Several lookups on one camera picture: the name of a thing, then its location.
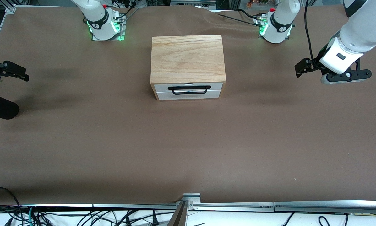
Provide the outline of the aluminium corner bracket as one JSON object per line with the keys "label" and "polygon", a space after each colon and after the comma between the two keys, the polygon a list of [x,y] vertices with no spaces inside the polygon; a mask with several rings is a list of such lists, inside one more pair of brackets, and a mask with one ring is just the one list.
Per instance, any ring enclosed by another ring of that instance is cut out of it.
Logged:
{"label": "aluminium corner bracket", "polygon": [[196,210],[200,208],[201,203],[201,195],[200,193],[184,193],[182,198],[179,199],[178,204],[184,204],[184,207],[188,211]]}

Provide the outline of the aluminium upright post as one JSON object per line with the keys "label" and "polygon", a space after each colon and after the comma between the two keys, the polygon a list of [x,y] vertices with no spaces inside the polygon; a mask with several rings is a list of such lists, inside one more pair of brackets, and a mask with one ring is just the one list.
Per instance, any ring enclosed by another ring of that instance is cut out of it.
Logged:
{"label": "aluminium upright post", "polygon": [[186,226],[188,210],[189,202],[187,200],[180,201],[167,226]]}

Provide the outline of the brown table cover sheet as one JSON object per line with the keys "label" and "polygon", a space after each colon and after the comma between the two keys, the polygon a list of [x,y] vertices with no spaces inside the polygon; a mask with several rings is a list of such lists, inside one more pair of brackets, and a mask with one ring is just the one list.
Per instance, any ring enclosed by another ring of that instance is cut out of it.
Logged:
{"label": "brown table cover sheet", "polygon": [[[189,6],[141,8],[123,41],[92,41],[77,7],[20,7],[0,33],[20,114],[0,119],[0,187],[21,204],[376,200],[376,47],[361,83],[295,76],[303,16],[273,45],[257,29]],[[220,99],[157,101],[151,40],[221,35]]]}

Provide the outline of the long aluminium frame rail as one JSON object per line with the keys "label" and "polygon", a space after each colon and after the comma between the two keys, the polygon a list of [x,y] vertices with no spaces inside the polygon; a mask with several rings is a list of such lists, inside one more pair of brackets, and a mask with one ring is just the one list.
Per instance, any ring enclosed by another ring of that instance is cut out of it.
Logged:
{"label": "long aluminium frame rail", "polygon": [[277,212],[334,212],[376,214],[376,201],[337,200],[274,202],[274,210]]}

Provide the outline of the orange background item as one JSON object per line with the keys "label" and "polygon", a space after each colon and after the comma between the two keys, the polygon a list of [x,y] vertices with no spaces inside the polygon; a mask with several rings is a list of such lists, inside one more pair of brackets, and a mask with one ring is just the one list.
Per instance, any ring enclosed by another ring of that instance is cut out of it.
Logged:
{"label": "orange background item", "polygon": [[270,0],[247,0],[245,6],[250,9],[253,7],[267,6],[270,3]]}

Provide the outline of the aluminium background frame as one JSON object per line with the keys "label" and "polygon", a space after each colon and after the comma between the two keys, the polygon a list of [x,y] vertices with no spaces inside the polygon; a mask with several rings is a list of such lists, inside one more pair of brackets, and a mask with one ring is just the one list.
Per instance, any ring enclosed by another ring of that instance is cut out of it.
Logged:
{"label": "aluminium background frame", "polygon": [[216,0],[145,0],[147,6],[189,5],[207,10],[216,10]]}

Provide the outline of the black metal drawer handle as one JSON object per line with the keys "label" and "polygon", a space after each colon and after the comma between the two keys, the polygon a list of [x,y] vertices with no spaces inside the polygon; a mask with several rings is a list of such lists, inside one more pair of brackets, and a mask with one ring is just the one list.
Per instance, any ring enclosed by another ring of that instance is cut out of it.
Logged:
{"label": "black metal drawer handle", "polygon": [[206,94],[212,86],[170,86],[167,89],[174,95]]}

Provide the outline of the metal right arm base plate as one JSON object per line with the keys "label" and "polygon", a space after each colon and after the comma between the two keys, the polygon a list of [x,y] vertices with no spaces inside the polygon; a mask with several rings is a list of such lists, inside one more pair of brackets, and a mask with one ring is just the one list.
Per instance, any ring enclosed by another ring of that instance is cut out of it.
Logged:
{"label": "metal right arm base plate", "polygon": [[92,40],[124,40],[126,33],[126,18],[113,11],[102,25],[88,22]]}

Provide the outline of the wooden drawer cabinet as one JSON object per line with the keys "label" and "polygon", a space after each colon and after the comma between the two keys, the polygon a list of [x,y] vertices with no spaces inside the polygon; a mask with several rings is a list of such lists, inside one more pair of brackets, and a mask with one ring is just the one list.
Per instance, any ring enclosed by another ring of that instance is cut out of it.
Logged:
{"label": "wooden drawer cabinet", "polygon": [[152,37],[150,84],[224,83],[224,50],[221,35]]}

